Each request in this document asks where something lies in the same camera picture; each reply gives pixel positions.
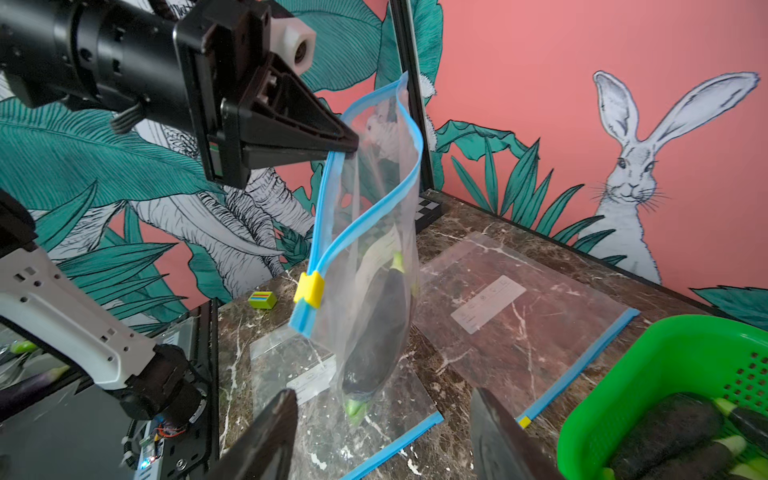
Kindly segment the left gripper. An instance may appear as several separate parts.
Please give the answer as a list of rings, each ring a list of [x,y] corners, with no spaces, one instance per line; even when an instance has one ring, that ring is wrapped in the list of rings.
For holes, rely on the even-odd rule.
[[[102,110],[120,137],[145,120],[175,128],[208,181],[237,188],[254,169],[357,150],[302,81],[315,41],[274,1],[198,1],[182,17],[164,1],[1,5],[1,71],[25,106]]]

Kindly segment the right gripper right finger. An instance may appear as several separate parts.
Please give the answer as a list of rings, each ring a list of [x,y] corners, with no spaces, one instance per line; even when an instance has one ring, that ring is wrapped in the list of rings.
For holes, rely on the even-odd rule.
[[[470,435],[478,479],[563,479],[488,389],[475,388],[472,392]]]

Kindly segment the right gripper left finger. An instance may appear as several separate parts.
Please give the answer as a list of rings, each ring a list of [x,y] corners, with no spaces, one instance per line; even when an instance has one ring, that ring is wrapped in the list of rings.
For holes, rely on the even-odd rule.
[[[297,424],[296,392],[283,389],[219,459],[205,479],[288,479]]]

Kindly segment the dark purple eggplant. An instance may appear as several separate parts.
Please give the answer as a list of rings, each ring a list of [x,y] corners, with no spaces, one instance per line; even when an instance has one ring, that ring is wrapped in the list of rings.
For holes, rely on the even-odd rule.
[[[402,355],[412,306],[406,273],[403,253],[397,251],[384,271],[381,291],[374,295],[368,323],[344,363],[341,392],[345,414],[353,426],[362,422]]]

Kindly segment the clear zip-top bag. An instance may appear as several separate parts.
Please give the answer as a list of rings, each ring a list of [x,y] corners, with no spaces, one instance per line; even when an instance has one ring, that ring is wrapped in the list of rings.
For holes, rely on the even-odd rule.
[[[422,265],[414,323],[527,427],[638,314],[472,232]]]
[[[280,391],[296,393],[291,479],[362,479],[443,421],[406,358],[354,417],[343,404],[335,356],[290,326],[254,341],[250,365],[254,414]]]
[[[408,103],[408,74],[354,102],[341,120],[358,135],[358,148],[333,152],[324,165],[308,265],[289,324],[335,356],[340,390],[344,363],[397,251],[403,253],[413,314],[423,137]]]

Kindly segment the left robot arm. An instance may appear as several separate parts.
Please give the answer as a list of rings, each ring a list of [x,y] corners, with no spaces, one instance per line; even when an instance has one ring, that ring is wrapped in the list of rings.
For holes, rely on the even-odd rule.
[[[123,135],[149,119],[194,136],[210,182],[352,153],[358,138],[302,81],[315,34],[273,1],[199,1],[182,18],[155,1],[5,1],[1,70],[27,107],[111,113]],[[80,367],[124,411],[176,425],[204,409],[181,349],[131,330],[76,287],[1,196],[1,320]]]

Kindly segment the small green striped block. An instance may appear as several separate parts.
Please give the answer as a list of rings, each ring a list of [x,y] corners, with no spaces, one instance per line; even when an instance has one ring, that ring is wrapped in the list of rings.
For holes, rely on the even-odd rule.
[[[271,310],[277,303],[277,297],[271,291],[254,291],[249,296],[248,303],[257,310]]]

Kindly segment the black white checkerboard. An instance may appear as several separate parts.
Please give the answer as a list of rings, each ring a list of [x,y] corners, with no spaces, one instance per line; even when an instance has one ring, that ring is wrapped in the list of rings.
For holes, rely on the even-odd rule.
[[[419,234],[443,215],[442,203],[419,196],[415,215],[415,230]]]

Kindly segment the left black frame post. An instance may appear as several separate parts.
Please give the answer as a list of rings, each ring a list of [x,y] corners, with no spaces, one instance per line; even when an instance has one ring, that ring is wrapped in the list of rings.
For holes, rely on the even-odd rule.
[[[424,101],[421,95],[419,60],[411,2],[408,0],[393,0],[389,2],[389,9],[391,10],[401,70],[408,73],[410,115],[423,137],[420,191],[425,192],[434,188],[434,182],[430,163]]]

